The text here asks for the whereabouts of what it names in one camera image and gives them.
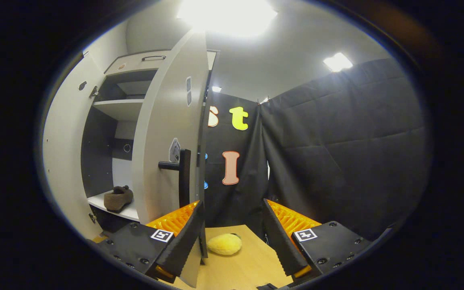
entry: table surface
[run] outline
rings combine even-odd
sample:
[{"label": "table surface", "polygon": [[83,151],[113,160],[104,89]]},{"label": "table surface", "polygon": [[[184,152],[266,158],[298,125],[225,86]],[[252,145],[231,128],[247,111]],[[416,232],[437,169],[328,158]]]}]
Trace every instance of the table surface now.
[{"label": "table surface", "polygon": [[231,256],[208,251],[205,265],[199,267],[197,288],[186,285],[178,277],[173,284],[161,281],[182,290],[256,290],[268,283],[280,288],[293,282],[291,276],[284,273],[275,250],[247,226],[205,229],[207,240],[226,233],[241,236],[241,250]]}]

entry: yellow plush toy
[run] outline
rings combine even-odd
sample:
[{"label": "yellow plush toy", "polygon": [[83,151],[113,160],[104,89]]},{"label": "yellow plush toy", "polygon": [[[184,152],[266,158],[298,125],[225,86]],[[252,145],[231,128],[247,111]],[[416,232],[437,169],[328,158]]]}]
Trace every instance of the yellow plush toy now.
[{"label": "yellow plush toy", "polygon": [[220,255],[233,255],[241,246],[241,237],[238,234],[223,234],[207,241],[209,250]]}]

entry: black fabric backdrop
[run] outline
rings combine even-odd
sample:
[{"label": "black fabric backdrop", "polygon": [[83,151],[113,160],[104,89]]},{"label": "black fabric backdrop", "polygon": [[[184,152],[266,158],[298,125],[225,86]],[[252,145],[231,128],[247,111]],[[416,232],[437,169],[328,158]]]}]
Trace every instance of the black fabric backdrop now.
[{"label": "black fabric backdrop", "polygon": [[[205,165],[206,227],[246,224],[256,235],[263,236],[261,203],[267,189],[267,161],[260,123],[260,106],[254,101],[230,95],[209,92],[210,106],[217,107],[219,123],[205,127],[207,163]],[[232,126],[234,107],[243,107],[248,113],[243,123],[248,129],[241,131]],[[239,183],[224,185],[225,158],[223,152],[237,151]]]},{"label": "black fabric backdrop", "polygon": [[[246,224],[263,237],[267,197],[374,240],[420,200],[431,163],[424,112],[392,59],[331,73],[261,105],[216,93],[209,102],[220,123],[207,128],[208,226]],[[231,124],[236,106],[249,114],[246,131]],[[232,186],[221,183],[227,150],[241,154]]]}]

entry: open cabinet door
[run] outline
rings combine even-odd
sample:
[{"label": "open cabinet door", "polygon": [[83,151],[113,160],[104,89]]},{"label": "open cabinet door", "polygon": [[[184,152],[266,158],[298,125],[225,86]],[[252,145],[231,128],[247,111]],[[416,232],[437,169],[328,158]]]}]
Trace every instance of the open cabinet door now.
[{"label": "open cabinet door", "polygon": [[176,138],[191,151],[190,201],[197,193],[197,143],[204,90],[209,73],[204,31],[189,31],[159,67],[144,98],[134,137],[132,183],[142,224],[179,208],[178,171],[158,163],[176,162]]},{"label": "open cabinet door", "polygon": [[92,211],[81,176],[81,140],[94,100],[89,96],[104,78],[90,53],[86,53],[55,94],[42,139],[44,170],[53,198],[76,231],[88,239],[102,229],[89,217]]}]

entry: hinge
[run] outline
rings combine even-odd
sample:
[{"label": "hinge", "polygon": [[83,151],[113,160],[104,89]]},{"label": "hinge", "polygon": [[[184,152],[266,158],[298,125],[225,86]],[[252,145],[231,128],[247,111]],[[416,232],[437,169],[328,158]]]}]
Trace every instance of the hinge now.
[{"label": "hinge", "polygon": [[92,97],[97,97],[98,94],[99,94],[98,86],[94,86],[94,88],[92,89],[91,94],[89,95],[89,98],[92,99]]},{"label": "hinge", "polygon": [[92,213],[89,213],[89,217],[91,218],[92,223],[95,224],[96,223],[96,216],[93,215]]}]

